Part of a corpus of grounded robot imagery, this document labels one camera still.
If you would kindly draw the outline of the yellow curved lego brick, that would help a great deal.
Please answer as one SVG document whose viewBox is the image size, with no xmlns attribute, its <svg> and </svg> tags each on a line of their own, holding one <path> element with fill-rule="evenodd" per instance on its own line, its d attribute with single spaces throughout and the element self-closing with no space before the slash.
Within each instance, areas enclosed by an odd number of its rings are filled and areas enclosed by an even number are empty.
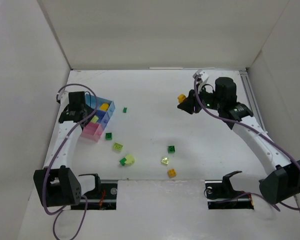
<svg viewBox="0 0 300 240">
<path fill-rule="evenodd" d="M 178 99 L 178 103 L 181 104 L 186 100 L 186 96 L 184 94 L 180 94 L 177 99 Z"/>
</svg>

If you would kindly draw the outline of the pale green curved lego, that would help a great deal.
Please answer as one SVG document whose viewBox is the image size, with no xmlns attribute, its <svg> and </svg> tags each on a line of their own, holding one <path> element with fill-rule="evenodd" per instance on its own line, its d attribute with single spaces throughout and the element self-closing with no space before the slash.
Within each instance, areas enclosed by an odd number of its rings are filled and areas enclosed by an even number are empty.
<svg viewBox="0 0 300 240">
<path fill-rule="evenodd" d="M 92 119 L 91 119 L 91 123 L 97 123 L 97 121 L 99 120 L 99 118 L 95 115 Z"/>
</svg>

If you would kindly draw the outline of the yellow hollow curved lego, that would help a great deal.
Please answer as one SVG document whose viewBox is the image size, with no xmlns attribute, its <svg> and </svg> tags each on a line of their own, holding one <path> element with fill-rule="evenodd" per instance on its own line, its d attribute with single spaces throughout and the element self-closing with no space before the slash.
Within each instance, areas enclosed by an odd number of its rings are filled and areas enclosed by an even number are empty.
<svg viewBox="0 0 300 240">
<path fill-rule="evenodd" d="M 109 109 L 110 105 L 108 103 L 103 103 L 101 106 L 100 106 L 100 110 L 101 111 L 107 111 Z"/>
</svg>

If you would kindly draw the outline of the dark green square lego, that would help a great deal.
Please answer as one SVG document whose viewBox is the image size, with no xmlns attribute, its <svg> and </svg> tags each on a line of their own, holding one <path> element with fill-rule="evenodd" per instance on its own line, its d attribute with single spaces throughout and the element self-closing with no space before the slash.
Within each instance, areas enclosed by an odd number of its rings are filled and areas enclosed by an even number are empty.
<svg viewBox="0 0 300 240">
<path fill-rule="evenodd" d="M 169 145 L 169 146 L 167 147 L 167 152 L 168 152 L 169 154 L 174 154 L 174 153 L 176 152 L 175 146 L 174 146 L 174 145 Z"/>
</svg>

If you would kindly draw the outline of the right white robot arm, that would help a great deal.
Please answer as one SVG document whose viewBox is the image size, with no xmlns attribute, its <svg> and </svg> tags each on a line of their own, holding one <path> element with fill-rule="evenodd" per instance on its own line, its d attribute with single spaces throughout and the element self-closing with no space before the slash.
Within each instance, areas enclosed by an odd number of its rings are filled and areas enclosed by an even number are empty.
<svg viewBox="0 0 300 240">
<path fill-rule="evenodd" d="M 219 77 L 211 92 L 209 76 L 199 71 L 193 75 L 194 88 L 188 96 L 179 96 L 178 109 L 188 114 L 201 110 L 215 116 L 227 124 L 251 149 L 262 164 L 267 177 L 259 181 L 259 191 L 269 203 L 281 204 L 284 200 L 300 193 L 300 160 L 296 161 L 289 153 L 271 140 L 258 124 L 253 112 L 237 100 L 237 85 L 230 77 Z"/>
</svg>

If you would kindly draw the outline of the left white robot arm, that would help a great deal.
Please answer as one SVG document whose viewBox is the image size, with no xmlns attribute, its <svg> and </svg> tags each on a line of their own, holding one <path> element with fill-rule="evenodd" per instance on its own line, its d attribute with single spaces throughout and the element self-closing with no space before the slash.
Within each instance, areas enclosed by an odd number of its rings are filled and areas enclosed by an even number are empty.
<svg viewBox="0 0 300 240">
<path fill-rule="evenodd" d="M 77 142 L 93 109 L 86 104 L 83 91 L 70 92 L 68 100 L 58 119 L 52 155 L 45 161 L 43 169 L 36 170 L 33 175 L 40 202 L 45 207 L 76 206 L 82 195 L 101 191 L 98 174 L 76 176 L 71 170 Z"/>
</svg>

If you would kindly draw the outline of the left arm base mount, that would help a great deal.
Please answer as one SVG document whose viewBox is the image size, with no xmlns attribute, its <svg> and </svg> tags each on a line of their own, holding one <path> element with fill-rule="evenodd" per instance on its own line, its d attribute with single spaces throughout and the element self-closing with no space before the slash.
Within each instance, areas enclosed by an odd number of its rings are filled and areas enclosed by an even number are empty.
<svg viewBox="0 0 300 240">
<path fill-rule="evenodd" d="M 81 174 L 78 176 L 81 192 L 87 197 L 88 210 L 117 209 L 117 180 L 101 180 L 97 173 Z"/>
</svg>

